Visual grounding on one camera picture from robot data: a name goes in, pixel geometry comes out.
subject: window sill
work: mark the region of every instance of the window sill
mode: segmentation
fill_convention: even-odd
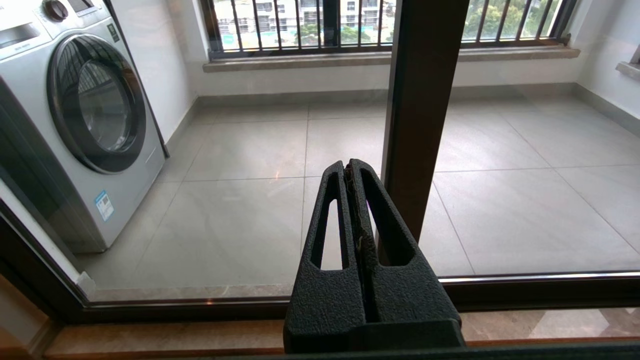
[[[633,80],[640,81],[640,65],[639,64],[632,64],[625,61],[621,61],[616,66],[616,70],[632,78]]]
[[[458,61],[572,59],[577,58],[579,54],[580,50],[569,49],[561,45],[527,48],[462,49],[458,56]],[[389,64],[391,64],[390,53],[362,53],[213,60],[203,65],[202,68],[204,72],[223,72]]]

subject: washing machine door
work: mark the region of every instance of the washing machine door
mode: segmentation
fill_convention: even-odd
[[[131,64],[89,34],[61,41],[49,64],[49,105],[69,151],[103,174],[129,168],[145,141],[147,114]]]

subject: washing machine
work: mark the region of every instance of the washing machine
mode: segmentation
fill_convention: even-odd
[[[105,251],[164,163],[148,101],[107,6],[0,0],[0,77],[75,188],[92,222],[87,227],[97,229],[65,243],[74,253]]]

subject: gray tile floor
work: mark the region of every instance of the gray tile floor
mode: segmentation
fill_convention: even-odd
[[[107,252],[98,289],[292,283],[324,168],[381,168],[385,105],[205,109]],[[640,138],[585,104],[449,106],[420,247],[441,276],[640,268]],[[323,268],[338,268],[329,219]]]

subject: energy label sticker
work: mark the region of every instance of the energy label sticker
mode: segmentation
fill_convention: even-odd
[[[100,215],[102,215],[102,220],[105,222],[109,220],[115,211],[111,204],[111,200],[109,200],[109,195],[107,195],[107,191],[105,190],[95,198],[95,205],[98,207],[98,211],[100,211]]]

